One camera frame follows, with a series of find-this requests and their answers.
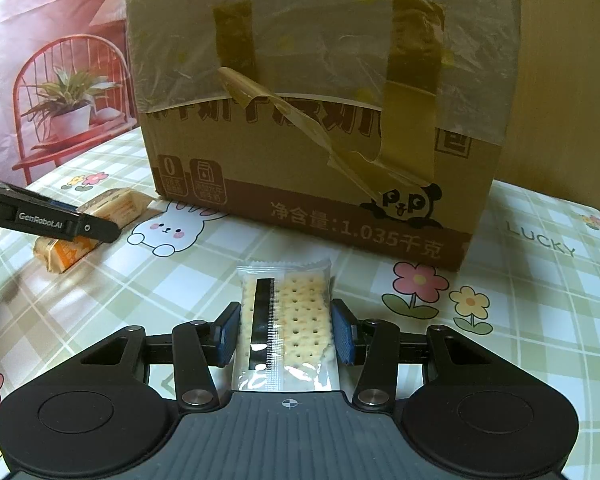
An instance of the potted plant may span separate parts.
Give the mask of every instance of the potted plant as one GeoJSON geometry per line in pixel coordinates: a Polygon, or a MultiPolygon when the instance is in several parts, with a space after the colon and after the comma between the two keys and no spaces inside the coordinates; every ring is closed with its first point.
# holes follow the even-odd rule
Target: potted plant
{"type": "Polygon", "coordinates": [[[96,99],[120,85],[108,81],[106,76],[93,75],[88,71],[67,73],[54,67],[54,72],[57,82],[30,85],[37,89],[40,101],[22,116],[37,119],[37,126],[49,119],[49,133],[58,139],[67,139],[89,129],[96,99]]]}

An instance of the chair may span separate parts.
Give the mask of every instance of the chair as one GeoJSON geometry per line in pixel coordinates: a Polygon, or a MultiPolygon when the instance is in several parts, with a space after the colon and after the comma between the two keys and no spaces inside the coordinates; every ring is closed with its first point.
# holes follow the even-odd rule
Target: chair
{"type": "Polygon", "coordinates": [[[30,168],[33,166],[54,162],[58,167],[62,158],[75,156],[136,126],[131,76],[123,54],[110,41],[91,34],[75,34],[52,41],[31,56],[16,77],[13,115],[20,155],[20,161],[13,170],[24,170],[26,182],[31,184],[30,168]],[[23,118],[22,113],[41,100],[35,85],[57,80],[53,70],[55,66],[66,72],[89,70],[94,75],[105,75],[109,81],[119,83],[117,88],[107,90],[103,98],[96,100],[96,111],[114,108],[122,112],[122,120],[90,128],[77,137],[75,144],[62,149],[53,148],[54,138],[48,120],[38,123],[30,116],[23,118]]]}

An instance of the yellow snack package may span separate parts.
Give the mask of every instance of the yellow snack package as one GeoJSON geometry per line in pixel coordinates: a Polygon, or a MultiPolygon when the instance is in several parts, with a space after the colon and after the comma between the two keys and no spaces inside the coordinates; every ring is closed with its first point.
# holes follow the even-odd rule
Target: yellow snack package
{"type": "MultiPolygon", "coordinates": [[[[123,228],[145,212],[153,200],[128,187],[109,189],[82,204],[77,211],[111,220],[123,228]]],[[[41,236],[33,246],[33,255],[45,264],[46,270],[61,274],[100,244],[98,240],[82,236],[71,242],[41,236]]]]}

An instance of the bunny illustration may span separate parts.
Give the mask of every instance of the bunny illustration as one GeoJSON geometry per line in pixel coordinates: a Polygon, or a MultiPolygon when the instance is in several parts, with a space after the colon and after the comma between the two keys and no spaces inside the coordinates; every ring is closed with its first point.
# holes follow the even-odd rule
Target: bunny illustration
{"type": "Polygon", "coordinates": [[[212,209],[169,202],[164,213],[138,224],[126,241],[131,245],[149,246],[156,256],[171,256],[196,243],[205,222],[224,216],[226,213],[212,209]]]}

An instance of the chair backrest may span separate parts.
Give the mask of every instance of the chair backrest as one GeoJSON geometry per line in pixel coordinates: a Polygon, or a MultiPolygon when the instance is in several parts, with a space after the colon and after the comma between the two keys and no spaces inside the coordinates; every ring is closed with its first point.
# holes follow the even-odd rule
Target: chair backrest
{"type": "Polygon", "coordinates": [[[27,60],[13,86],[13,112],[21,158],[24,158],[26,152],[22,139],[23,121],[32,123],[38,142],[49,138],[48,121],[38,124],[37,119],[22,117],[22,114],[42,100],[34,85],[58,80],[54,67],[60,67],[69,73],[88,70],[93,75],[107,76],[109,81],[119,83],[120,86],[108,90],[103,98],[97,99],[96,110],[115,108],[127,119],[135,114],[129,69],[120,49],[105,38],[91,34],[59,38],[39,49],[27,60]]]}

